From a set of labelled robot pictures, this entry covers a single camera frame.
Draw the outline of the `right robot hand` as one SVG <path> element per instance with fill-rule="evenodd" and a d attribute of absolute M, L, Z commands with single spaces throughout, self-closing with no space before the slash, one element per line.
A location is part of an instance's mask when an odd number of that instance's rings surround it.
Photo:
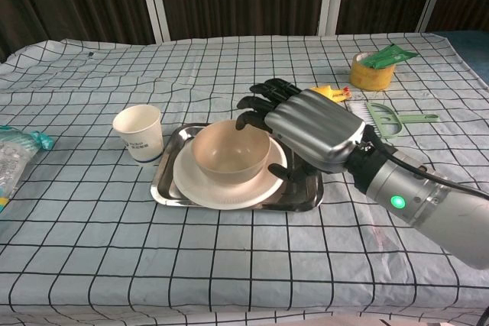
<path fill-rule="evenodd" d="M 342 173 L 361 141 L 365 122 L 341 105 L 311 89 L 301 90 L 283 79 L 269 79 L 250 87 L 237 108 L 238 131 L 246 125 L 270 133 L 303 160 L 286 168 L 278 163 L 268 171 L 283 181 L 299 182 L 316 172 Z"/>

